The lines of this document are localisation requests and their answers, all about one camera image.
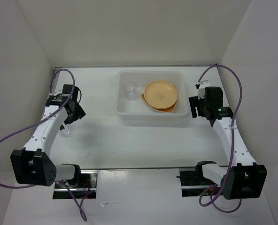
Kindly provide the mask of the woven bamboo basket tray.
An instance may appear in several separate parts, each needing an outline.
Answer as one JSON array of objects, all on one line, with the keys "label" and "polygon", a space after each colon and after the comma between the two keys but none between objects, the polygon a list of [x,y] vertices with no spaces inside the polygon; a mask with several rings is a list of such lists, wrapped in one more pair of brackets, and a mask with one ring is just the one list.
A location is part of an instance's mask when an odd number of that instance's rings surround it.
[{"label": "woven bamboo basket tray", "polygon": [[143,102],[152,110],[160,112],[160,113],[173,113],[176,109],[177,106],[177,102],[175,101],[174,103],[169,102],[169,103],[165,103],[165,104],[160,104],[160,101],[157,101],[155,104],[151,104],[147,101],[145,94],[142,93],[140,95],[141,99],[143,100]]}]

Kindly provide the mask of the white plastic bin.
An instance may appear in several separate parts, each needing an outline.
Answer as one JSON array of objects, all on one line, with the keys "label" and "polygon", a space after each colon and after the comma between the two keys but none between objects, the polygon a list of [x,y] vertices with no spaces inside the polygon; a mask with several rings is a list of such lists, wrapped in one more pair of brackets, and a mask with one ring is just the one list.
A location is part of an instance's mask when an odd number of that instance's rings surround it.
[{"label": "white plastic bin", "polygon": [[[167,81],[174,85],[178,93],[173,112],[160,112],[152,109],[141,96],[145,87],[153,81]],[[132,99],[127,98],[123,87],[127,82],[137,85]],[[184,75],[178,71],[121,71],[118,73],[114,112],[122,119],[129,121],[175,121],[189,113],[189,103],[185,91]]]}]

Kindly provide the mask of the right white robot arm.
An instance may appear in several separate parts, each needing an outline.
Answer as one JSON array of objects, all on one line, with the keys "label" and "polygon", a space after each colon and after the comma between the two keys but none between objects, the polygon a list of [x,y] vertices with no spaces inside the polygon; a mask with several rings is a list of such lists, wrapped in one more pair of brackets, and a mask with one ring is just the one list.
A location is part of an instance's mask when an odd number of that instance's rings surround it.
[{"label": "right white robot arm", "polygon": [[197,86],[198,95],[189,98],[192,117],[204,117],[217,133],[229,164],[227,168],[214,161],[201,161],[195,167],[194,178],[199,184],[209,180],[218,185],[227,200],[258,198],[267,170],[251,156],[238,131],[235,115],[223,106],[220,87]]}]

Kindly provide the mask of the yellow plastic plate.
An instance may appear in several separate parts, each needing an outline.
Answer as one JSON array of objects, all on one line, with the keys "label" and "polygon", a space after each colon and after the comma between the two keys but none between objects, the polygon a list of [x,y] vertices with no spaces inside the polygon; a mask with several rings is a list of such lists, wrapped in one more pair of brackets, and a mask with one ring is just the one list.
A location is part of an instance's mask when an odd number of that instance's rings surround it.
[{"label": "yellow plastic plate", "polygon": [[178,99],[178,92],[174,85],[168,81],[156,80],[149,83],[145,89],[144,94],[147,101],[155,104],[160,101],[160,104],[174,103]]}]

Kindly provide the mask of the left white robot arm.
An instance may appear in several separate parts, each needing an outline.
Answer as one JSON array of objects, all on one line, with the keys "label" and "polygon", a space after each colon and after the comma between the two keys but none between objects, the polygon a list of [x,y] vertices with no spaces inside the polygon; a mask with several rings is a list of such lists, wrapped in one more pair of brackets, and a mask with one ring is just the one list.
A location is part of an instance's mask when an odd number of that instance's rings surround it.
[{"label": "left white robot arm", "polygon": [[37,126],[23,148],[14,150],[10,156],[15,178],[19,184],[50,186],[65,180],[75,188],[82,183],[81,169],[78,165],[55,165],[49,158],[58,132],[85,116],[77,100],[80,94],[78,87],[65,84],[62,93],[47,99],[43,123]]}]

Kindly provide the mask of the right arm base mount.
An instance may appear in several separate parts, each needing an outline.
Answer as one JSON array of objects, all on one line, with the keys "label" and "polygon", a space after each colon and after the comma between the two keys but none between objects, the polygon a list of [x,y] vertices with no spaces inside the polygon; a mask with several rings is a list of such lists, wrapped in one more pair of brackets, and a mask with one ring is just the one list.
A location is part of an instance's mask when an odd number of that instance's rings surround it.
[{"label": "right arm base mount", "polygon": [[180,181],[182,197],[198,197],[205,189],[215,185],[208,179],[200,178],[194,167],[180,168],[177,178]]}]

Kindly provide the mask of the clear plastic cup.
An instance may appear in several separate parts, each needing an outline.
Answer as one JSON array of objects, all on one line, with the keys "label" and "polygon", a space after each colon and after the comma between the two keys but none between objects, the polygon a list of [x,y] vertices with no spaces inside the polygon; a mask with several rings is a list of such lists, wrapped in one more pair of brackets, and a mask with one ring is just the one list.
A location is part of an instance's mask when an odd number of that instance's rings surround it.
[{"label": "clear plastic cup", "polygon": [[128,81],[123,84],[123,91],[126,99],[133,100],[135,98],[137,85],[134,82]]},{"label": "clear plastic cup", "polygon": [[70,128],[69,124],[62,123],[60,126],[60,133],[64,137],[71,136],[71,128]]}]

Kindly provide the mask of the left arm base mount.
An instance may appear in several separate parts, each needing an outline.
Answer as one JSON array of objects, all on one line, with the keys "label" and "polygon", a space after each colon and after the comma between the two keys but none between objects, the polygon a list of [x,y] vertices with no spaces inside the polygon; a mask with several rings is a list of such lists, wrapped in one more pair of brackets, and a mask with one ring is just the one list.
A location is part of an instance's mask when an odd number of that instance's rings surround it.
[{"label": "left arm base mount", "polygon": [[97,170],[82,170],[81,176],[78,183],[72,183],[71,181],[64,180],[63,184],[55,183],[53,191],[54,200],[72,199],[72,195],[78,200],[85,199],[95,199],[96,189],[98,181],[98,171]]}]

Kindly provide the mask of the aluminium table edge rail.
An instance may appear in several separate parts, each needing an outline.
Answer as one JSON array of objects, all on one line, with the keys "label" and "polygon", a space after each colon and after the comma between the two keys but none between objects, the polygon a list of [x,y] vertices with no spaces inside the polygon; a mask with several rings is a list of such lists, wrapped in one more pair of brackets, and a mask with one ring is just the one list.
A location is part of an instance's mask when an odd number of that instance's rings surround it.
[{"label": "aluminium table edge rail", "polygon": [[43,117],[30,140],[24,145],[26,150],[35,152],[40,149],[48,156],[50,155],[58,130],[67,117],[65,109],[61,108],[62,102],[52,102],[53,99],[57,98],[57,96],[54,95],[54,80],[56,79],[57,74],[58,71],[54,73],[50,84],[49,96],[45,104]]}]

